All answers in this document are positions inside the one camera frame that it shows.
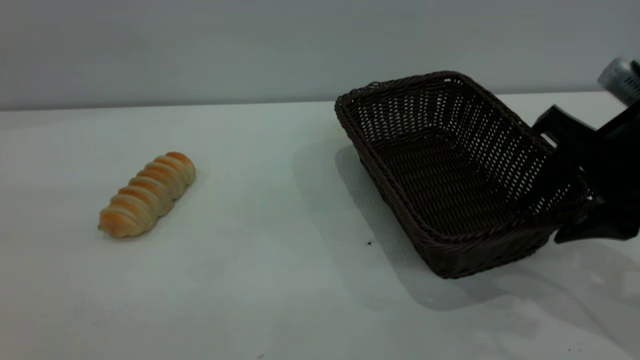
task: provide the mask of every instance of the golden-brown pastry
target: golden-brown pastry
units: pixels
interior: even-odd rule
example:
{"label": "golden-brown pastry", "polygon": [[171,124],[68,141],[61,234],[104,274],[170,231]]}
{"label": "golden-brown pastry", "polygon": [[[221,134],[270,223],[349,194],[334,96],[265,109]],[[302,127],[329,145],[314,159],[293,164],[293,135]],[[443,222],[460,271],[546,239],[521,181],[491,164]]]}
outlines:
{"label": "golden-brown pastry", "polygon": [[116,238],[148,231],[158,217],[171,210],[173,200],[184,193],[195,175],[193,163],[184,154],[158,156],[111,198],[109,206],[100,212],[98,229]]}

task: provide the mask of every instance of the white table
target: white table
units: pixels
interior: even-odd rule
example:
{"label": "white table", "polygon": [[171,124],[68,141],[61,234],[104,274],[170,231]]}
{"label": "white table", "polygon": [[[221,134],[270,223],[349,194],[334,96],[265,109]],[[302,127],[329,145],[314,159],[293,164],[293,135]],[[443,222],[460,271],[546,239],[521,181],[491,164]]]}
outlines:
{"label": "white table", "polygon": [[[500,98],[529,123],[623,109]],[[134,241],[98,231],[167,151],[198,169],[176,207]],[[637,240],[437,278],[331,102],[0,113],[0,359],[638,359],[639,330]]]}

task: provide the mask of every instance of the gray wall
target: gray wall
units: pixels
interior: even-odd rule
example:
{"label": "gray wall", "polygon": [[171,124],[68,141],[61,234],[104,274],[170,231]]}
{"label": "gray wall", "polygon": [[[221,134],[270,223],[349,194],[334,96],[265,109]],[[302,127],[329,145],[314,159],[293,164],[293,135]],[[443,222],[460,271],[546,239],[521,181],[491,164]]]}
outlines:
{"label": "gray wall", "polygon": [[464,72],[593,90],[640,50],[637,0],[2,0],[0,108],[328,100]]}

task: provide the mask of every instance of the wicker basket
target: wicker basket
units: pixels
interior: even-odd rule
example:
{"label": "wicker basket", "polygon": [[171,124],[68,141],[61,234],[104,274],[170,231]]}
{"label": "wicker basket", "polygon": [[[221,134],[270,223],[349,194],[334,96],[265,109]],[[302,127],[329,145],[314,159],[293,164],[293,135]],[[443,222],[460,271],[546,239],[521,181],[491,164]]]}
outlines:
{"label": "wicker basket", "polygon": [[584,214],[576,177],[520,201],[553,148],[490,92],[457,72],[372,83],[335,112],[420,256],[443,278],[531,255]]}

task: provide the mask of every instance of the bread roll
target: bread roll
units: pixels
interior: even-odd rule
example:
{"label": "bread roll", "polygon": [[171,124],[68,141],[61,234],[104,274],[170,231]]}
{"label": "bread roll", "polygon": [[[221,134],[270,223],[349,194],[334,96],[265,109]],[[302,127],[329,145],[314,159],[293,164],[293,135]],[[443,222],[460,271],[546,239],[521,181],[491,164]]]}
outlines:
{"label": "bread roll", "polygon": [[179,152],[158,156],[118,190],[111,203],[100,212],[98,229],[115,238],[137,236],[150,230],[158,217],[173,207],[194,180],[196,169]]}

